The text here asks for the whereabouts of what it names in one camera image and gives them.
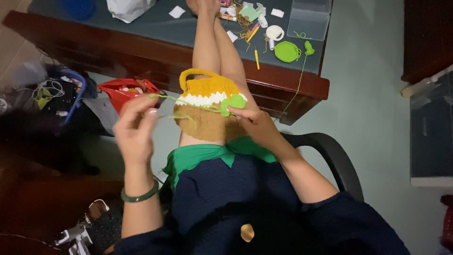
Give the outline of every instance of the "chair armrest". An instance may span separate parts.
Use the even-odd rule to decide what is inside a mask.
[[[315,148],[332,171],[340,191],[349,192],[355,199],[363,201],[363,192],[357,172],[341,145],[331,136],[323,133],[291,135],[282,133],[294,147],[310,146]]]

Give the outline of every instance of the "dark green desk surface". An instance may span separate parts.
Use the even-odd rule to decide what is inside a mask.
[[[141,17],[137,18],[130,24],[124,23],[123,21],[112,18],[111,13],[108,11],[106,0],[95,0],[96,1],[96,11],[94,15],[83,21],[74,20],[70,18],[58,4],[58,0],[33,0],[28,8],[29,13],[36,13],[45,15],[48,17],[69,20],[78,22],[85,25],[90,25],[103,29],[117,30],[125,33],[137,34],[152,39],[159,39],[162,41],[167,41],[175,44],[180,44],[183,46],[193,47],[195,41],[195,30],[197,26],[197,20],[193,17],[190,9],[187,7],[185,0],[158,0],[156,5],[145,12]],[[257,0],[248,0],[248,2],[255,3]],[[258,0],[262,3],[264,7],[267,8],[266,19],[270,25],[279,25],[286,32],[289,23],[289,16],[291,14],[291,0]],[[169,15],[169,12],[179,5],[181,8],[185,9],[186,12],[179,19],[174,19]],[[277,8],[285,12],[283,18],[272,16],[270,13],[273,8]],[[242,28],[237,22],[228,21],[225,24],[226,20],[222,20],[222,23],[225,25],[225,30],[231,30],[232,32],[239,32]],[[248,44],[242,40],[236,40],[234,45],[239,52],[239,55],[243,59],[255,60],[255,46],[258,50],[260,64],[270,64],[274,66],[281,66],[289,69],[298,69],[302,70],[302,65],[304,63],[303,56],[299,61],[294,61],[292,63],[284,63],[278,60],[274,52],[267,50],[266,53],[263,53],[265,50],[265,40],[264,34],[265,29],[260,28],[257,34],[250,40],[251,46],[246,52]],[[302,52],[305,52],[304,48],[304,39],[298,39],[294,37],[286,36],[280,41],[290,41],[296,44]],[[319,72],[319,63],[321,61],[321,56],[323,53],[323,41],[310,40],[310,43],[315,49],[315,54],[307,57],[307,63],[305,64],[305,71],[318,74]]]

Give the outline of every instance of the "white crochet stripe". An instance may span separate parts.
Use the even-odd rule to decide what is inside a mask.
[[[239,95],[242,96],[242,98],[247,101],[246,97],[243,94],[239,94]],[[211,93],[210,97],[206,97],[206,96],[202,97],[200,95],[192,96],[191,94],[188,94],[186,97],[179,97],[178,99],[183,100],[184,102],[187,102],[189,104],[193,104],[196,106],[202,106],[202,105],[212,105],[213,103],[220,103],[226,98],[227,98],[227,95],[225,94],[225,92],[223,92],[222,94],[217,92],[215,94]],[[186,103],[183,103],[181,101],[176,101],[176,104],[185,105]]]

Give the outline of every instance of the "leg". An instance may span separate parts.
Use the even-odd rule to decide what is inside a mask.
[[[200,14],[197,21],[197,32],[195,34],[195,46],[193,48],[192,67],[209,70],[220,74],[220,55],[214,35],[214,23],[217,18]],[[199,140],[181,132],[179,146],[193,144],[217,144],[223,145],[224,141],[208,142]]]
[[[242,60],[218,18],[214,24],[214,33],[220,53],[220,75],[232,80],[242,94],[245,95],[248,100],[246,108],[258,109],[247,86],[246,73]]]

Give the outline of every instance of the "navy blue top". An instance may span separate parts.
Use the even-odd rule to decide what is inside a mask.
[[[368,204],[347,192],[315,204],[299,201],[278,162],[236,155],[181,173],[165,225],[122,239],[128,254],[409,254]],[[255,237],[241,238],[251,224]]]

